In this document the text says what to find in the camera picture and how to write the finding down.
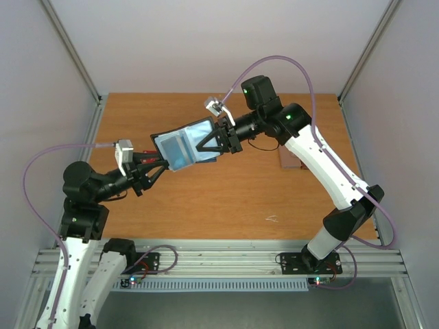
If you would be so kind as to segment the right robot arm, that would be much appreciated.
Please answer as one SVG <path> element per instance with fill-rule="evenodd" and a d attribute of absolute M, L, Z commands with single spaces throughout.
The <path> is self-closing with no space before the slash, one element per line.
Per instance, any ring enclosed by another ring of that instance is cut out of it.
<path fill-rule="evenodd" d="M 234 119 L 224 102 L 208 98 L 204 106 L 218 121 L 196 149 L 233 154 L 242 150 L 242 141 L 265 134 L 305 164 L 335 205 L 300 253 L 298 264 L 305 272 L 315 273 L 326 265 L 329 254 L 373 215 L 383 199 L 383 189 L 378 184 L 368 185 L 340 160 L 312 126 L 312 118 L 302 106 L 284 106 L 268 77 L 252 77 L 241 88 L 250 113 Z"/>

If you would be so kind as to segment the black leather card holder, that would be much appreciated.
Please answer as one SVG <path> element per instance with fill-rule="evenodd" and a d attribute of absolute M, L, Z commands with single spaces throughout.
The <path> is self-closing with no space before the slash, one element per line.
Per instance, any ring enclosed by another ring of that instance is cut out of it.
<path fill-rule="evenodd" d="M 175 130 L 152 134 L 151 139 L 171 171 L 179 171 L 198 162 L 211 162 L 219 151 L 198 151 L 196 146 L 214 130 L 211 117 L 194 121 Z"/>

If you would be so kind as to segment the red credit card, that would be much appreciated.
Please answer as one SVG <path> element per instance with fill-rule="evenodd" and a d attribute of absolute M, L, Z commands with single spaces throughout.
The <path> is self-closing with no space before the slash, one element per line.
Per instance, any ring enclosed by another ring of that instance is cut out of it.
<path fill-rule="evenodd" d="M 157 151 L 145 150 L 142 155 L 142 163 L 151 163 L 160 160 L 160 155 Z"/>

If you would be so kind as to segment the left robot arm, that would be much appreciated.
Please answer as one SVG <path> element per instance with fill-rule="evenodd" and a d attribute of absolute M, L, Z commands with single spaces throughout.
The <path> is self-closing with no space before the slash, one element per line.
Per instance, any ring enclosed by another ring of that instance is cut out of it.
<path fill-rule="evenodd" d="M 109 214 L 104 202 L 129 189 L 142 195 L 168 166 L 157 153 L 134 152 L 125 157 L 120 168 L 106 174 L 97 173 L 84 161 L 64 170 L 60 257 L 37 328 L 96 327 L 116 279 L 122 272 L 134 271 L 139 258 L 133 241 L 112 238 L 104 245 L 94 274 L 87 277 Z"/>

